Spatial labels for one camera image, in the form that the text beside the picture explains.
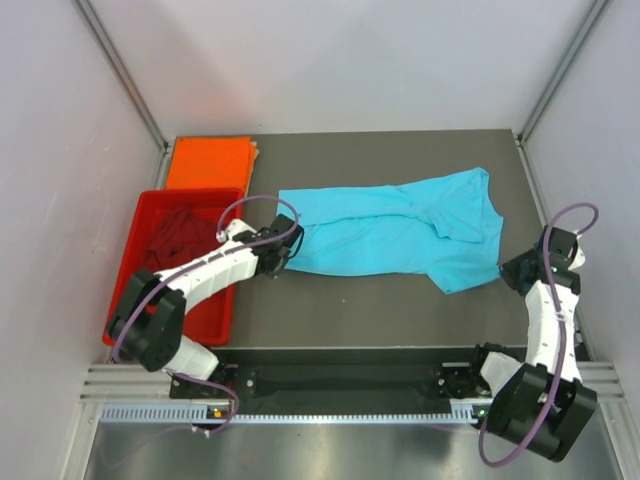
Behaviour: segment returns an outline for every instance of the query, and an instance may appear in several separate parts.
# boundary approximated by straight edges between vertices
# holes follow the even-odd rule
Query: white wall
[[[0,17],[0,476],[50,480],[158,150],[69,0]]]
[[[591,0],[93,0],[176,134],[513,128]]]
[[[601,208],[584,238],[583,321],[598,355],[615,362],[640,424],[638,25],[640,3],[611,2],[529,151],[551,212],[577,200]]]

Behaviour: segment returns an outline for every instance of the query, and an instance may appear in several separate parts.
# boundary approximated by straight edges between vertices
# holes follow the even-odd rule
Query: metal frame
[[[172,144],[164,137],[157,122],[149,111],[142,94],[129,74],[115,45],[102,24],[95,7],[90,0],[71,0],[77,8],[87,28],[95,38],[100,50],[114,71],[120,85],[140,115],[149,134],[161,149],[161,157],[154,182],[155,188],[162,188],[165,182],[172,155]],[[527,153],[526,142],[536,128],[555,94],[562,85],[571,66],[583,50],[589,36],[603,17],[611,0],[594,0],[590,5],[580,27],[560,62],[541,92],[523,130],[515,136],[529,185],[536,201],[541,221],[549,218],[543,195],[539,188],[535,172]],[[589,362],[580,364],[585,384],[599,392],[600,408],[611,438],[620,470],[625,479],[640,477],[640,435],[631,416],[624,392],[619,384],[615,369],[610,363]],[[137,405],[155,405],[162,408],[168,401],[170,380],[165,374],[149,374],[137,367],[116,365],[94,365],[89,369],[85,388],[80,398],[75,421],[75,434],[69,446],[61,479],[76,480],[84,478],[89,455],[97,432],[98,421],[105,404],[134,403]],[[176,405],[193,405],[191,401],[171,400]]]

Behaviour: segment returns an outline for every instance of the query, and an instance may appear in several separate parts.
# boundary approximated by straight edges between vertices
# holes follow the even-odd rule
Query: cable
[[[231,205],[229,205],[224,212],[222,213],[222,215],[220,216],[220,219],[218,220],[218,232],[216,237],[218,237],[218,235],[223,232],[224,233],[224,223],[226,220],[226,217],[228,216],[228,214],[238,205],[248,202],[248,201],[253,201],[253,200],[272,200],[278,203],[282,203],[284,206],[286,206],[289,210],[291,210],[291,212],[293,213],[293,225],[291,227],[289,227],[289,229],[281,234],[278,234],[274,237],[270,237],[270,238],[266,238],[263,240],[257,240],[255,242],[251,242],[251,243],[247,243],[244,245],[239,245],[237,247],[233,247],[230,248],[229,250],[227,250],[224,255],[230,255],[232,253],[238,252],[240,250],[243,250],[245,248],[253,248],[253,247],[258,247],[261,245],[268,245],[269,243],[273,243],[273,242],[277,242],[279,240],[282,240],[286,237],[288,237],[289,235],[291,235],[296,228],[298,227],[298,222],[300,220],[300,216],[298,215],[298,212],[296,211],[296,209],[293,207],[293,205],[291,205],[289,202],[282,200],[278,197],[274,197],[271,195],[256,195],[256,196],[252,196],[252,197],[246,197],[246,198],[242,198],[234,203],[232,203]],[[221,258],[223,256],[222,253],[216,253],[212,256],[210,256],[209,258],[205,259],[205,260],[201,260],[197,263],[194,263],[192,265],[187,265],[184,268],[181,268],[180,270],[178,270],[177,272],[174,272],[172,275],[169,275],[167,278],[165,278],[164,280],[162,280],[158,285],[156,285],[143,299],[142,301],[136,306],[136,308],[134,309],[134,311],[131,313],[131,315],[129,316],[129,318],[127,319],[127,321],[125,322],[124,326],[122,327],[122,331],[120,332],[120,334],[118,335],[118,338],[116,339],[116,343],[113,347],[113,352],[111,354],[111,358],[115,363],[123,363],[122,359],[120,358],[120,349],[122,348],[122,344],[124,342],[124,339],[126,338],[127,334],[129,333],[129,330],[131,329],[131,327],[133,326],[134,322],[138,319],[138,317],[140,316],[140,314],[142,313],[142,311],[147,307],[147,305],[149,305],[149,303],[153,300],[153,298],[163,289],[165,288],[169,283],[173,282],[174,280],[176,280],[177,278],[181,277],[182,275],[184,275],[185,273],[191,272],[192,270],[195,270],[197,268],[200,268],[208,263],[211,263],[219,258]],[[193,383],[198,383],[200,385],[205,385],[217,390],[220,390],[224,393],[226,393],[227,395],[229,395],[229,397],[231,397],[231,399],[233,399],[233,407],[231,412],[229,413],[229,415],[227,415],[227,418],[225,419],[225,421],[220,424],[220,426],[218,426],[215,430],[211,430],[212,433],[217,434],[220,433],[224,430],[226,430],[231,421],[233,420],[233,418],[238,414],[238,410],[240,409],[240,399],[238,398],[238,395],[236,394],[236,392],[234,392],[232,389],[230,389],[229,387],[227,387],[226,385],[222,385],[220,383],[215,383],[215,382],[210,382],[207,380],[200,380],[197,378],[193,378],[189,375],[185,375],[182,373],[174,373],[173,374],[174,377],[177,378],[181,378],[183,380],[187,380],[189,382],[193,382]],[[102,441],[102,438],[100,438],[98,441],[102,441],[101,445],[100,445],[100,456],[102,459],[102,462],[107,466],[107,468],[117,468],[120,465],[124,464],[125,462],[127,462],[131,457],[133,457],[135,454],[137,454],[140,450],[142,450],[144,447],[146,447],[147,445],[149,445],[151,442],[157,440],[158,438],[164,436],[167,433],[171,433],[171,432],[175,432],[178,430],[186,430],[186,429],[191,429],[191,426],[186,426],[186,425],[176,425],[176,426],[172,426],[169,427],[165,430],[162,430],[158,433],[156,433],[155,435],[151,436],[150,438],[148,438],[147,440],[145,440],[144,442],[142,442],[141,444],[137,445],[131,452],[129,452],[127,455],[125,455],[125,457],[121,458],[120,460],[118,460],[117,462],[110,462],[107,457],[106,457],[106,452],[104,451],[104,442]]]
[[[522,441],[518,444],[518,446],[515,449],[513,449],[513,451],[509,455],[504,457],[502,460],[492,461],[487,458],[484,451],[484,436],[487,432],[488,418],[486,418],[484,422],[482,422],[482,426],[480,427],[480,436],[478,437],[478,450],[480,452],[480,458],[489,467],[492,467],[492,468],[504,467],[505,465],[508,465],[513,460],[518,458],[527,449],[531,441],[535,438],[536,434],[538,433],[538,430],[544,423],[544,420],[547,418],[549,411],[553,407],[556,394],[558,393],[558,387],[560,386],[560,379],[562,377],[562,366],[564,364],[564,356],[567,350],[567,329],[566,329],[565,318],[564,318],[564,315],[562,314],[562,305],[560,304],[560,298],[558,297],[556,282],[553,279],[553,272],[551,270],[551,261],[549,259],[549,240],[551,238],[551,230],[556,225],[558,220],[560,220],[560,218],[566,215],[567,213],[573,210],[577,210],[578,208],[590,208],[593,211],[593,218],[591,219],[591,221],[586,227],[578,230],[578,235],[585,233],[587,230],[593,227],[593,225],[595,225],[595,223],[598,221],[598,217],[600,216],[600,211],[598,210],[598,207],[590,202],[575,203],[566,208],[563,208],[551,219],[551,221],[549,222],[549,225],[547,226],[547,229],[544,232],[544,237],[542,240],[542,262],[544,264],[544,270],[546,272],[547,280],[549,282],[549,289],[551,290],[551,297],[553,298],[553,306],[556,310],[556,318],[558,320],[558,327],[560,329],[560,348],[558,350],[556,368],[553,373],[553,379],[551,380],[551,387],[549,388],[549,394],[547,395],[547,399],[542,405],[542,409],[540,410],[540,413],[538,413],[536,420],[533,422],[531,429],[527,432],[527,434],[522,439]]]

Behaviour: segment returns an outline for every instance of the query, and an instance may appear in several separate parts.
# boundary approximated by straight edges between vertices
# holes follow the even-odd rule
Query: white panel
[[[51,479],[158,151],[69,0],[0,16],[1,476]]]
[[[94,0],[176,134],[518,130],[590,0]]]
[[[611,3],[529,150],[552,213],[578,200],[601,208],[582,244],[583,322],[640,422],[640,3]]]

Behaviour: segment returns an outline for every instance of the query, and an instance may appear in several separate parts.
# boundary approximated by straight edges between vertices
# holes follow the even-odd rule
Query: gray floor
[[[101,425],[109,462],[166,425]],[[484,466],[470,426],[238,425],[205,440],[190,431],[159,438],[117,469],[92,454],[86,480],[617,480],[622,479],[600,413],[559,464],[525,452],[501,469]],[[488,436],[487,456],[514,446]]]
[[[529,248],[541,225],[508,130],[263,135],[251,194],[400,184],[484,167],[505,218],[501,260]],[[248,205],[266,225],[275,207]],[[231,346],[452,346],[526,343],[524,302],[502,282],[446,296],[426,276],[337,278],[287,272],[238,286]]]

